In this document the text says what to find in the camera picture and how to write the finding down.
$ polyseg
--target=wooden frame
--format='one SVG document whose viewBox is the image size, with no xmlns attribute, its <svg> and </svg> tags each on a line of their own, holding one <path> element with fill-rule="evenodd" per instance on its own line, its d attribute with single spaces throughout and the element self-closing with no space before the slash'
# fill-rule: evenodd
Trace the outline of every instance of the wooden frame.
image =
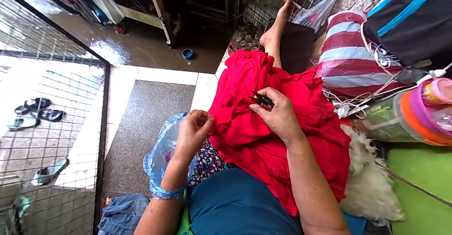
<svg viewBox="0 0 452 235">
<path fill-rule="evenodd" d="M 119 8 L 124 13 L 124 15 L 128 18 L 135 19 L 137 21 L 143 22 L 145 24 L 149 24 L 158 28 L 161 28 L 165 32 L 166 43 L 169 47 L 174 42 L 174 37 L 176 36 L 178 29 L 173 30 L 170 24 L 170 16 L 166 13 L 165 7 L 163 6 L 162 0 L 152 0 L 155 6 L 155 10 L 157 11 L 157 16 L 145 14 L 142 12 L 138 12 L 131 8 L 127 8 L 119 5 Z"/>
</svg>

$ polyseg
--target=blue bowl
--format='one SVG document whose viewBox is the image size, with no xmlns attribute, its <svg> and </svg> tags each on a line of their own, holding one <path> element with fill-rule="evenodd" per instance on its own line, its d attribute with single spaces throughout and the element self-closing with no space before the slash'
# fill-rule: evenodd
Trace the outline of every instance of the blue bowl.
<svg viewBox="0 0 452 235">
<path fill-rule="evenodd" d="M 189 60 L 193 56 L 193 51 L 190 49 L 185 49 L 182 51 L 182 56 L 184 57 L 184 59 Z"/>
</svg>

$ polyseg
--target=hand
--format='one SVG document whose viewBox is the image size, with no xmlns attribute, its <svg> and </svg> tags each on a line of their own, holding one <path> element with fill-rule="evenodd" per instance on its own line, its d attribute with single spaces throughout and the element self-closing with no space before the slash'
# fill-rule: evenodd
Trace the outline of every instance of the hand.
<svg viewBox="0 0 452 235">
<path fill-rule="evenodd" d="M 258 93 L 271 99 L 275 106 L 271 112 L 257 104 L 250 105 L 250 109 L 256 112 L 286 145 L 306 138 L 295 117 L 292 101 L 288 97 L 274 88 L 264 88 Z"/>
<path fill-rule="evenodd" d="M 176 152 L 171 160 L 190 163 L 213 128 L 215 118 L 201 110 L 193 110 L 179 128 Z"/>
</svg>

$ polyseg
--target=striped bag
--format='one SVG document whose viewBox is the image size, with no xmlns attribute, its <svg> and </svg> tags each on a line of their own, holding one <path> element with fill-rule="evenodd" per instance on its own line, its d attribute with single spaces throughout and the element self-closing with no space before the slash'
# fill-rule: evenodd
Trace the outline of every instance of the striped bag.
<svg viewBox="0 0 452 235">
<path fill-rule="evenodd" d="M 321 77 L 323 87 L 337 95 L 356 97 L 368 93 L 368 96 L 392 78 L 366 49 L 361 37 L 361 24 L 366 18 L 361 11 L 342 11 L 328 18 L 325 43 L 315 77 Z M 386 70 L 396 74 L 402 68 L 399 63 L 393 62 Z M 403 84 L 393 82 L 381 92 L 400 86 Z"/>
</svg>

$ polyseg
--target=bare foot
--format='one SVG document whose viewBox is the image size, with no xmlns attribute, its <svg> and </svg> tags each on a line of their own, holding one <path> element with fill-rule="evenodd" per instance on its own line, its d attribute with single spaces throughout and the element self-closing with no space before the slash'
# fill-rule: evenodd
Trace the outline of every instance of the bare foot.
<svg viewBox="0 0 452 235">
<path fill-rule="evenodd" d="M 286 0 L 284 6 L 282 6 L 278 14 L 276 15 L 275 23 L 271 26 L 271 28 L 265 32 L 260 38 L 260 44 L 267 48 L 269 45 L 274 46 L 277 45 L 279 49 L 279 42 L 281 40 L 282 31 L 284 26 L 286 25 L 287 20 L 289 19 L 291 9 L 293 6 L 293 0 Z"/>
</svg>

